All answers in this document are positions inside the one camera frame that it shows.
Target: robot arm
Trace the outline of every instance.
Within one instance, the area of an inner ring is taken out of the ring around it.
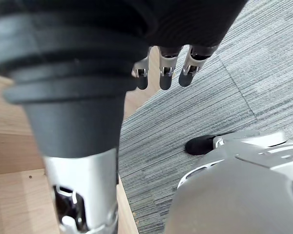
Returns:
[[[137,86],[132,68],[145,88],[149,47],[159,46],[160,84],[168,89],[189,44],[179,79],[189,85],[245,2],[0,0],[0,75],[15,82],[3,95],[27,114],[64,233],[117,232],[118,146],[125,95]]]

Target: silver metal tube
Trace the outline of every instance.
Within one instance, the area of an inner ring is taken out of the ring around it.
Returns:
[[[117,228],[116,149],[81,158],[44,156],[65,234],[112,234]]]

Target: gray carpet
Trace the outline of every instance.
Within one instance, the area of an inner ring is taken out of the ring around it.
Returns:
[[[188,48],[176,69],[179,75]],[[120,176],[140,234],[163,233],[192,137],[283,129],[293,139],[293,0],[252,0],[191,86],[174,79],[124,124]]]

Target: robotic finger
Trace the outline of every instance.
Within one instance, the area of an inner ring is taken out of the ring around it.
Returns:
[[[159,46],[160,51],[160,87],[167,90],[171,86],[171,79],[176,68],[178,55],[182,47],[168,48]]]
[[[137,86],[141,90],[146,89],[148,85],[147,74],[148,74],[150,50],[151,50],[151,47],[149,47],[147,56],[143,60],[140,60],[139,62],[136,62],[133,65],[133,71],[137,79]]]
[[[189,86],[193,77],[202,69],[206,60],[217,48],[218,46],[214,46],[202,50],[200,46],[191,45],[179,76],[179,84],[183,87]]]

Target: wooden cabinet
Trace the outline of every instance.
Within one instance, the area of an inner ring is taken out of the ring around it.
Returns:
[[[126,96],[125,118],[159,90],[158,50],[150,53],[149,86]],[[0,234],[59,234],[35,140],[21,107],[1,97],[9,79],[0,78]],[[119,234],[137,234],[122,184],[117,188]]]

